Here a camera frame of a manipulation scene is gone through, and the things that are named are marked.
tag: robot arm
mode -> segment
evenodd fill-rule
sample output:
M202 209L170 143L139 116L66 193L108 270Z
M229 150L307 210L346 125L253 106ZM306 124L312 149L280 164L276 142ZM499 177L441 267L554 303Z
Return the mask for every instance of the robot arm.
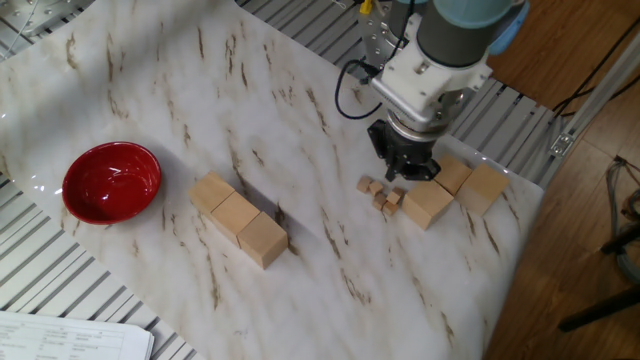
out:
M506 49L528 10L522 0L407 2L395 0L387 19L393 35L405 28L405 46L371 81L388 110L369 135L387 163L389 181L396 175L435 177L440 170L431 158L435 141L489 78L489 54ZM406 21L410 7L416 12Z

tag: row of wooden blocks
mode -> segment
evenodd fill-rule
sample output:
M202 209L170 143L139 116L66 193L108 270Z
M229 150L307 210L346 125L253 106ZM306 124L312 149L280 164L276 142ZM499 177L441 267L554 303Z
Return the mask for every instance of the row of wooden blocks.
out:
M402 201L402 210L423 230L426 230L444 213L446 207L455 198L468 210L482 216L498 199L502 191L509 185L509 179L489 165L482 163L475 170L458 161L451 155L445 155L438 160L441 171L435 181L419 182L411 189ZM377 181L371 182L363 177L357 186L362 192L370 191L374 195L373 206L378 208L395 205L393 214L398 209L398 203L389 202L388 197L381 195L383 185ZM389 196L394 194L398 201L403 191L395 188Z
M214 172L189 189L189 197L202 215L263 269L289 246L280 225Z

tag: wooden floor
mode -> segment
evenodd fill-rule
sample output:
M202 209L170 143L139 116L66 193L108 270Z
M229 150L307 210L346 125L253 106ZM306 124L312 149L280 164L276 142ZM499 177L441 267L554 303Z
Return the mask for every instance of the wooden floor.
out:
M492 66L499 80L551 107L640 15L634 0L534 0L532 7L538 10L515 49ZM534 21L541 22L537 34ZM535 37L543 39L535 44ZM561 318L632 286L598 249L611 231L607 167L615 155L640 166L639 99L640 84L611 101L558 171L485 359L640 359L640 305L568 334L556 329ZM619 201L638 187L622 172ZM629 252L640 264L640 246Z

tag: small wooden cube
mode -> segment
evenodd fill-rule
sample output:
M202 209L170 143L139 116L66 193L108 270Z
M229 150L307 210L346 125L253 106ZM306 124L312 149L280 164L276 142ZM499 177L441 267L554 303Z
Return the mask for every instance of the small wooden cube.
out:
M387 201L393 205L398 205L402 197L404 196L404 190L399 187L393 188L389 195L387 195Z
M360 191L363 194L366 194L369 191L369 185L371 184L371 178L368 176L363 176L360 178L360 181L358 181L358 185L356 186L356 189L358 189L358 191Z
M369 184L369 191L371 191L371 195L376 196L384 190L384 185L382 185L379 181L374 181Z
M394 203L390 203L390 202L386 202L384 203L384 206L382 207L382 212L391 216L393 214L396 213L396 211L398 211L398 208L400 208L399 205L394 204Z
M387 198L384 196L383 193L379 193L373 198L372 205L374 208L376 208L376 210L380 211L382 210L382 207L384 206L385 202L387 202Z

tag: wire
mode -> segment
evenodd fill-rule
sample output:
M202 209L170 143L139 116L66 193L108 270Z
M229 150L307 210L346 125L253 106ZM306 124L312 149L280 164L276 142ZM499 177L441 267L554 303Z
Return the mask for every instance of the wire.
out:
M404 40L404 33L405 31L407 31L407 25L409 24L409 17L411 17L411 15L413 14L414 5L415 5L415 0L411 0L409 2L409 9L407 10L407 16L404 19L404 24L402 25L402 36L400 36L400 39L398 39L398 43L396 43L396 46L393 49L393 52L391 53L391 56L389 56L389 59L387 61L391 60L396 55L396 52L398 51L398 48L400 47L402 40ZM342 108L340 107L340 87L342 86L342 80L344 79L344 75L347 72L347 69L349 68L349 66L351 65L359 66L367 73L367 77L360 80L361 84L367 84L369 82L369 79L376 77L380 73L380 70L378 70L375 66L371 64L367 64L362 60L352 59L347 61L344 64L344 66L342 66L342 70L340 71L340 75L338 76L338 82L336 84L336 91L335 91L336 109L338 110L340 115L346 117L349 120L361 120L373 115L373 113L378 111L378 109L380 109L380 107L382 106L382 103L381 102L378 103L378 105L376 105L376 107L374 107L373 110L369 111L368 113L363 115L358 115L358 116L349 115L342 110Z
M617 98L618 96L622 95L625 91L627 91L627 90L629 90L631 87L633 87L633 85L637 84L637 83L638 83L638 81L640 81L640 75L636 76L635 78L633 78L633 80L629 81L629 83L628 83L627 85L623 86L622 88L620 88L620 90L616 91L616 92L611 96L611 99L609 99L608 101L611 101L611 100L613 100L613 99ZM584 92L581 92L580 94L578 94L578 96L576 96L576 99L577 99L577 98L579 98L579 97L582 97L582 96L585 96L585 95L590 94L591 92L593 92L593 89L595 89L595 87L592 87L592 88L591 88L591 89L589 89L589 90L586 90L586 91L584 91ZM556 107L553 109L553 111L556 111L556 110L560 107L560 105L561 105L561 104L564 104L564 103L565 103L566 101L568 101L568 100L569 100L569 99L565 99L565 100L563 100L562 102L560 102L560 104L556 105ZM562 114L562 115L560 115L560 116L566 117L566 116L573 116L573 115L575 115L575 114L576 114L576 112L574 111L574 112L570 112L570 113Z
M340 2L340 1L338 1L338 0L331 0L331 2L332 2L332 3L334 3L334 4L336 4L336 5L338 5L338 6L340 6L340 7L342 8L342 10L346 10L346 9L347 9L347 5L345 5L345 4L343 4L343 3L341 3L341 2Z
M33 4L33 9L31 10L31 14L29 14L29 17L27 18L27 21L24 22L24 25L22 25L22 29L20 29L20 31L18 31L18 35L16 35L15 39L13 39L13 42L9 46L9 50L7 50L4 53L4 55L2 55L3 59L7 59L7 55L9 55L11 53L11 49L13 49L13 45L15 45L16 41L18 41L18 38L20 38L20 36L22 36L22 32L27 27L27 24L29 23L29 21L31 21L31 18L33 17L33 14L36 12L36 8L38 7L38 3L39 2L40 2L40 0L36 0L36 3Z
M362 60L352 59L352 60L347 61L344 64L344 66L342 67L342 70L340 71L340 76L338 76L338 83L336 84L336 92L335 92L336 109L338 109L338 112L340 113L340 115L346 117L347 119L360 120L360 119L364 119L366 117L369 117L373 113L378 111L378 109L380 109L380 107L382 106L382 103L379 103L375 108L373 108L373 110L369 111L368 113L366 113L364 115L352 116L352 115L348 115L347 113L342 111L342 108L340 108L340 101L339 101L339 98L340 98L340 87L342 86L342 80L344 78L344 74L346 74L347 69L351 65L360 66L367 73L368 76L371 75L370 72L379 72L379 70L376 69L373 65L369 65L369 64L367 64L366 62L364 62Z
M624 201L620 213L630 221L640 221L636 204L640 204L640 190L636 190Z
M557 118L560 114L562 114L573 100L580 97L578 96L580 94L580 90L582 90L585 86L587 86L589 81L593 79L595 74L600 70L600 68L602 68L602 66L607 62L607 60L609 60L609 58L611 57L611 55L613 55L615 50L620 46L620 44L624 41L624 39L626 39L627 36L631 34L633 29L635 29L635 27L638 26L638 24L640 24L640 17L638 17L636 21L634 21L633 24L631 24L631 26L629 26L629 28L622 34L622 36L618 38L618 40L615 42L615 44L613 44L609 52L604 56L604 58L602 58L600 63L591 71L589 76L587 76L587 78L582 82L582 84L576 89L573 95L571 95L569 98L562 101L560 104L558 104L558 106L556 106L556 108L559 108L559 110L555 112L554 118Z
M623 226L621 229L618 228L618 206L616 203L616 186L618 183L620 170L622 168L626 168L626 170L629 172L630 175L632 175L632 177L634 178L634 180L636 180L636 182L637 182L637 179L631 173L631 168L633 168L636 171L640 171L640 169L638 169L636 166L630 164L627 160L619 156L616 156L615 159L613 159L613 164L611 164L607 169L606 180L607 180L607 191L609 195L609 209L611 210L612 238L617 237L618 234L620 234L623 231L626 231L629 228L629 226L633 225L633 223L630 223ZM631 198L633 198L638 193L638 191L640 190L636 190L636 192L634 192ZM618 267L620 268L622 273L631 282L635 284L640 284L640 268L638 268L638 266L635 265L633 261L631 261L625 247L618 249L617 253L618 255L616 259L618 261Z
M398 48L400 48L400 44L402 44L402 40L404 40L404 33L405 31L407 31L407 25L409 24L409 18L411 17L411 15L413 15L413 7L415 6L415 0L411 0L409 2L409 9L407 10L407 16L404 19L404 24L402 25L402 33L400 33L400 36L398 36L398 42L396 43L396 46L393 48L393 51L391 52L391 56L389 56L389 60L393 59L394 56L396 56L396 52L398 52Z

